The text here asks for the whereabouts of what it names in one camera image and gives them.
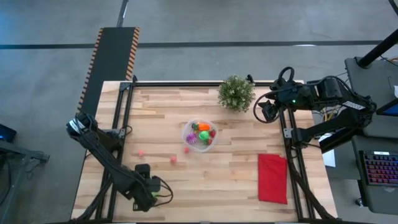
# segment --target monitor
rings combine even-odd
[[[398,116],[398,98],[377,109],[376,114],[385,116]]]

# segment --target orange black striped tape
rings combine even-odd
[[[132,80],[132,69],[134,68],[134,61],[136,59],[136,52],[137,52],[137,46],[138,46],[138,37],[139,37],[139,27],[136,27],[134,29],[134,35],[132,37],[129,63],[127,65],[127,71],[126,71],[126,80],[127,81],[131,81]]]
[[[85,100],[85,94],[86,94],[86,90],[87,90],[87,85],[88,85],[88,82],[90,80],[91,69],[93,69],[94,59],[95,59],[95,55],[97,53],[98,44],[100,43],[100,40],[101,40],[102,31],[103,31],[103,29],[101,28],[99,30],[99,33],[98,33],[97,41],[95,42],[95,45],[94,45],[94,52],[93,52],[93,55],[91,56],[91,62],[90,62],[90,66],[88,67],[88,72],[87,72],[87,75],[86,75],[85,84],[83,86],[83,90],[81,91],[81,95],[80,95],[80,99],[79,99],[79,105],[77,106],[77,113],[80,112],[81,107],[83,106],[83,101]]]

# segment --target purple ball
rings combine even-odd
[[[195,133],[187,134],[187,142],[189,144],[194,144],[198,140],[197,135]]]

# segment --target white paper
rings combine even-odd
[[[331,136],[331,134],[326,133],[326,134],[321,136],[319,141],[321,142],[322,140],[324,140],[324,139],[326,139],[326,138],[328,138],[330,136]],[[323,157],[323,163],[324,163],[325,166],[336,167],[335,150],[334,149],[323,153],[322,157]]]

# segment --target pink ball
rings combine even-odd
[[[177,157],[175,157],[175,156],[170,157],[171,163],[176,163],[176,161],[177,161]]]

